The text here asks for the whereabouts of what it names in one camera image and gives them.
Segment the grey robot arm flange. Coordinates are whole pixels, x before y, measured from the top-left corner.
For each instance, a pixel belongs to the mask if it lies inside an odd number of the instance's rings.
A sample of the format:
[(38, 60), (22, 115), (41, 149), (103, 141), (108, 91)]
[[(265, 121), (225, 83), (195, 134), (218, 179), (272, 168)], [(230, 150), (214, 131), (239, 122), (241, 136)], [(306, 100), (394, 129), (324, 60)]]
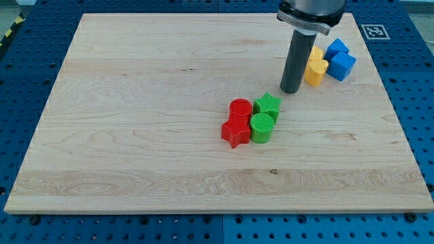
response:
[(277, 19), (304, 35), (329, 35), (344, 14), (347, 0), (283, 0)]

